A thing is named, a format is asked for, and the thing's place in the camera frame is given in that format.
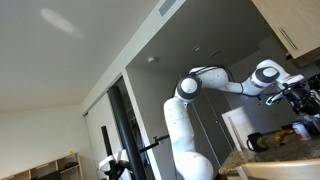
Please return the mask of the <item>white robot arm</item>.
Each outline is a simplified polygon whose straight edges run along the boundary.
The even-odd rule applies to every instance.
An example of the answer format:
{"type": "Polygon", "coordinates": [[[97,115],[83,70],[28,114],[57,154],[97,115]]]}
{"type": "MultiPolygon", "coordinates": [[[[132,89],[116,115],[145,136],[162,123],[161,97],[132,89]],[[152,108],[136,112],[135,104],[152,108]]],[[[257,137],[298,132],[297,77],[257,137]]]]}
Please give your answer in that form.
{"type": "Polygon", "coordinates": [[[212,163],[196,151],[194,131],[187,112],[188,104],[197,98],[201,89],[212,88],[257,97],[271,85],[276,87],[277,93],[269,97],[268,105],[286,99],[296,113],[320,113],[320,78],[317,75],[308,79],[301,74],[291,75],[270,59],[260,62],[243,82],[232,81],[221,66],[196,67],[178,81],[173,97],[164,103],[164,117],[174,164],[184,180],[213,180],[214,176],[212,163]]]}

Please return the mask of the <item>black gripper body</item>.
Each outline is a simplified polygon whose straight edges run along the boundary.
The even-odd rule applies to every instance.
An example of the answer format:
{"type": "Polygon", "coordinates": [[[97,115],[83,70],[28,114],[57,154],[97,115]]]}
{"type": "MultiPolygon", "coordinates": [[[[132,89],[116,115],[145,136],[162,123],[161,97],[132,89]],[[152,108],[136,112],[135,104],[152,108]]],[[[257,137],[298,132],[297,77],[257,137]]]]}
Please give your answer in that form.
{"type": "Polygon", "coordinates": [[[292,84],[285,91],[285,96],[296,114],[317,113],[317,91],[315,89],[307,90],[302,84],[292,84]]]}

